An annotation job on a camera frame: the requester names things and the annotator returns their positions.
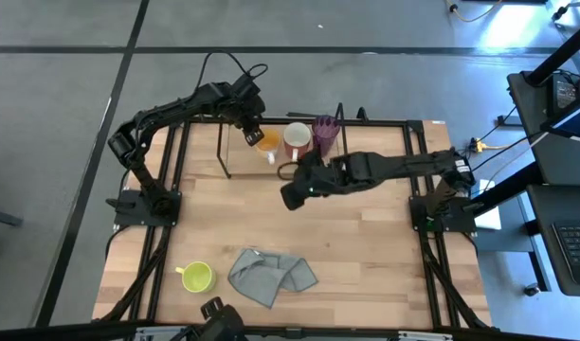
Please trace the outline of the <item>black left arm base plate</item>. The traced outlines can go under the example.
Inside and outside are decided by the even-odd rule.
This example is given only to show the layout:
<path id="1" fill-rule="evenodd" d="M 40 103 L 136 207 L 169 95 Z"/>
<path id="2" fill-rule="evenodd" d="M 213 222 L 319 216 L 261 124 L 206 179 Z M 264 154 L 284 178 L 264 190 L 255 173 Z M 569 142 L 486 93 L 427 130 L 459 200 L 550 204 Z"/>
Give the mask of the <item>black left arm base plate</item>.
<path id="1" fill-rule="evenodd" d="M 182 193 L 170 191 L 171 206 L 166 213 L 153 213 L 147 198 L 140 190 L 125 189 L 117 199 L 108 198 L 106 204 L 111 206 L 116 217 L 114 224 L 165 226 L 176 225 L 180 212 Z"/>

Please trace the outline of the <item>silver bracket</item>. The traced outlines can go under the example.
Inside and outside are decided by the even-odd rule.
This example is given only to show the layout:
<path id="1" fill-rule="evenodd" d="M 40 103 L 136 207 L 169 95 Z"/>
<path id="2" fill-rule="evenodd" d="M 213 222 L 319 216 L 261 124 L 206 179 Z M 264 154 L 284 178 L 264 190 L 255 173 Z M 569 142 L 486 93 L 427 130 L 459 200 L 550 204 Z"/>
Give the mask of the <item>silver bracket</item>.
<path id="1" fill-rule="evenodd" d="M 188 331 L 188 326 L 140 327 L 132 341 L 185 341 Z"/>
<path id="2" fill-rule="evenodd" d="M 451 334 L 437 332 L 399 331 L 397 341 L 454 341 Z"/>

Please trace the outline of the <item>black power adapter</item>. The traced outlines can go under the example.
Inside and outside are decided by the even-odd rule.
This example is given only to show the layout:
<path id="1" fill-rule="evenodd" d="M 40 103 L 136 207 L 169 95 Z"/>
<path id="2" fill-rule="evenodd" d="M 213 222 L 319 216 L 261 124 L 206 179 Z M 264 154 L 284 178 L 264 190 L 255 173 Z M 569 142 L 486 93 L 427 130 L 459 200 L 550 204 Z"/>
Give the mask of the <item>black power adapter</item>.
<path id="1" fill-rule="evenodd" d="M 557 70 L 548 79 L 548 108 L 550 113 L 559 112 L 577 97 L 580 76 L 570 71 Z"/>

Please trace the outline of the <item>black keyboard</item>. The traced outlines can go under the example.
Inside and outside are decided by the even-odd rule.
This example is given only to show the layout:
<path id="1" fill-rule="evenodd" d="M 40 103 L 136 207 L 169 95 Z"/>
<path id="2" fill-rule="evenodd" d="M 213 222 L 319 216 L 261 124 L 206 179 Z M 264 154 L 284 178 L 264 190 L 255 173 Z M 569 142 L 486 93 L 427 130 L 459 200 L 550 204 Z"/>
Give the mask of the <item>black keyboard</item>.
<path id="1" fill-rule="evenodd" d="M 580 220 L 554 222 L 553 232 L 572 280 L 580 285 Z"/>

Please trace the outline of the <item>black desk with keyboard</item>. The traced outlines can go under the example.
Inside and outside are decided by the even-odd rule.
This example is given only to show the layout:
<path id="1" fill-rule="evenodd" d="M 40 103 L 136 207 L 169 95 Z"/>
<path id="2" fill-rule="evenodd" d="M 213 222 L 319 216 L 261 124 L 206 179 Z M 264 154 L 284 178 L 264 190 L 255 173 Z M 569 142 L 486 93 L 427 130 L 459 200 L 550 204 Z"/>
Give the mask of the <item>black desk with keyboard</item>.
<path id="1" fill-rule="evenodd" d="M 580 222 L 580 187 L 529 185 L 526 192 L 535 216 L 533 224 L 544 245 L 542 272 L 549 278 L 549 286 L 565 296 L 580 296 L 580 284 L 573 280 L 553 233 L 554 223 Z"/>

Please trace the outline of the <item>black rig crossbar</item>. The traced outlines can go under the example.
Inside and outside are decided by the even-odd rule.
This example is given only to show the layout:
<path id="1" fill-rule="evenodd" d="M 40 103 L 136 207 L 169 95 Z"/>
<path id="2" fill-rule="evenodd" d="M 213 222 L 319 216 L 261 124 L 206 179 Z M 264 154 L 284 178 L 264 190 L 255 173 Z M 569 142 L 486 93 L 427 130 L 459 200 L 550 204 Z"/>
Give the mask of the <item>black rig crossbar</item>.
<path id="1" fill-rule="evenodd" d="M 50 327 L 24 328 L 0 331 L 0 341 L 132 341 L 136 329 L 155 325 L 147 321 L 91 322 L 87 324 L 61 325 Z M 203 325 L 180 325 L 202 327 Z M 279 341 L 308 341 L 312 338 L 330 338 L 332 341 L 367 339 L 368 341 L 397 341 L 399 331 L 376 329 L 326 329 L 326 328 L 266 328 L 246 327 L 245 336 L 259 336 L 263 341 L 272 337 Z M 453 336 L 454 341 L 575 341 L 572 339 L 502 332 L 497 329 L 465 329 L 440 327 L 428 331 Z"/>

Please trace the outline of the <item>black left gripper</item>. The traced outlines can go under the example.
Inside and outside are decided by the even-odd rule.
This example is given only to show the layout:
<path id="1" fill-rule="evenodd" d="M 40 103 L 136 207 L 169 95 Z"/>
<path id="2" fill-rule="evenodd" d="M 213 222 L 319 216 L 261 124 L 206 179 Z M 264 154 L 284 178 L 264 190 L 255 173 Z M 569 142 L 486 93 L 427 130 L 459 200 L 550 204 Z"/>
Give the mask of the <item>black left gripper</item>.
<path id="1" fill-rule="evenodd" d="M 264 138 L 264 133 L 260 129 L 264 111 L 265 104 L 259 90 L 255 89 L 234 92 L 215 106 L 215 114 L 218 117 L 222 117 L 244 132 L 248 146 L 254 146 Z"/>

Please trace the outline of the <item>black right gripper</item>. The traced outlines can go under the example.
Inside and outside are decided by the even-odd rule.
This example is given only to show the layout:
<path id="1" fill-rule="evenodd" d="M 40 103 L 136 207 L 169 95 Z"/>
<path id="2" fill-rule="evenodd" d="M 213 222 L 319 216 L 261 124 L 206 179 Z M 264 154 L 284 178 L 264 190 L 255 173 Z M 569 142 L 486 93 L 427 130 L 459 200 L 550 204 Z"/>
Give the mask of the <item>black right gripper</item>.
<path id="1" fill-rule="evenodd" d="M 299 161 L 292 179 L 281 187 L 281 198 L 289 210 L 296 210 L 308 198 L 346 193 L 344 172 L 339 163 L 324 165 L 321 159 Z"/>

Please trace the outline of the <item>orange mug white handle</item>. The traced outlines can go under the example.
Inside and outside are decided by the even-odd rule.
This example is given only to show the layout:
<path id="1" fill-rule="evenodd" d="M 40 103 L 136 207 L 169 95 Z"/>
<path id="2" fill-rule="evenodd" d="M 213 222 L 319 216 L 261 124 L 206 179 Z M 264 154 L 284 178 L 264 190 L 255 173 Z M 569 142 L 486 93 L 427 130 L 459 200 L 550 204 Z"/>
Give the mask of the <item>orange mug white handle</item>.
<path id="1" fill-rule="evenodd" d="M 267 160 L 269 165 L 274 165 L 280 144 L 281 135 L 277 130 L 263 128 L 263 138 L 254 148 L 260 156 Z"/>

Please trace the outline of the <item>purple plastic tumbler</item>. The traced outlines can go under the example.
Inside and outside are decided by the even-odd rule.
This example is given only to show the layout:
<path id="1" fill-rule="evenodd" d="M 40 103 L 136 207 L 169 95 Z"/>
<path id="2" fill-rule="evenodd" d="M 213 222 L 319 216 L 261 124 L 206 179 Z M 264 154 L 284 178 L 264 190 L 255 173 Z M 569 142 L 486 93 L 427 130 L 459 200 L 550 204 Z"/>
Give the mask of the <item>purple plastic tumbler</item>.
<path id="1" fill-rule="evenodd" d="M 314 146 L 325 156 L 335 143 L 340 131 L 340 123 L 332 116 L 318 116 L 312 123 Z"/>

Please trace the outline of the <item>grey cloth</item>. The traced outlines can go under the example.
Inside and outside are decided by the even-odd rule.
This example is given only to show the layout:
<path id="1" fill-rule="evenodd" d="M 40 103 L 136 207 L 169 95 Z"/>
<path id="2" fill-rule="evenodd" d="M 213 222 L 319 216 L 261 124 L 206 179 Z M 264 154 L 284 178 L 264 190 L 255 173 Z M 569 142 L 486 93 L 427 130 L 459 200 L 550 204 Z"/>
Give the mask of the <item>grey cloth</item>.
<path id="1" fill-rule="evenodd" d="M 245 296 L 271 309 L 280 290 L 300 293 L 318 284 L 304 258 L 245 248 L 227 275 L 229 284 Z"/>

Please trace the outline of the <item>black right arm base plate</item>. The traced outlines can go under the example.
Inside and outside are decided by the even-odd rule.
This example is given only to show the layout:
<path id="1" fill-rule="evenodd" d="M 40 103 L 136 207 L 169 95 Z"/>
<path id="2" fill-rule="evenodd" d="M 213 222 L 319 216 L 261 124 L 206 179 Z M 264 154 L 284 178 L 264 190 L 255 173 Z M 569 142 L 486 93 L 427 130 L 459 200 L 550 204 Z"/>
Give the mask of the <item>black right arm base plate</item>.
<path id="1" fill-rule="evenodd" d="M 465 232 L 476 231 L 473 209 L 470 200 L 464 197 L 451 198 L 440 213 L 426 211 L 426 197 L 416 196 L 408 199 L 412 226 L 426 232 Z"/>

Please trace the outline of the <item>yellow-green mug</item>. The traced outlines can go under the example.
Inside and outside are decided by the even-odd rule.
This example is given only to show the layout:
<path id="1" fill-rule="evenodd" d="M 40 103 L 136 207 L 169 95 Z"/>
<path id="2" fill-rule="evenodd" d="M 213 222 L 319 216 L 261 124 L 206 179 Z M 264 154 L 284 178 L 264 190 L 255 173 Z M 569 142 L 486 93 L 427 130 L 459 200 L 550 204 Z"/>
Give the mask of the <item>yellow-green mug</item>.
<path id="1" fill-rule="evenodd" d="M 190 293 L 201 294 L 210 291 L 216 283 L 216 272 L 203 261 L 193 261 L 185 267 L 176 267 L 183 287 Z"/>

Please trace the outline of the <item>red mug white handle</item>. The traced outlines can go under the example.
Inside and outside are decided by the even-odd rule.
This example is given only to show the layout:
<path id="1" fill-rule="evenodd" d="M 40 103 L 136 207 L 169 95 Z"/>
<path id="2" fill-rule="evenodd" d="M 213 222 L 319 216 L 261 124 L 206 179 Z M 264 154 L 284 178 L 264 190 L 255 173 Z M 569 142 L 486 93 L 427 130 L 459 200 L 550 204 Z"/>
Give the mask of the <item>red mug white handle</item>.
<path id="1" fill-rule="evenodd" d="M 293 122 L 284 129 L 282 141 L 285 153 L 296 162 L 309 151 L 312 132 L 306 124 Z"/>

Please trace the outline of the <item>laptop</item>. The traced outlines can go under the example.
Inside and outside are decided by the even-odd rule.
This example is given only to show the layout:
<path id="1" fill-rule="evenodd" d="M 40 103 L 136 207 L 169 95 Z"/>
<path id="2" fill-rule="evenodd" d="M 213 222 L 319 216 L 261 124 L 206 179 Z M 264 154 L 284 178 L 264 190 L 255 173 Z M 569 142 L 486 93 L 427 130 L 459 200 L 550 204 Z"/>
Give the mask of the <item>laptop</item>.
<path id="1" fill-rule="evenodd" d="M 580 142 L 580 98 L 569 104 L 560 114 L 544 121 L 540 129 Z"/>

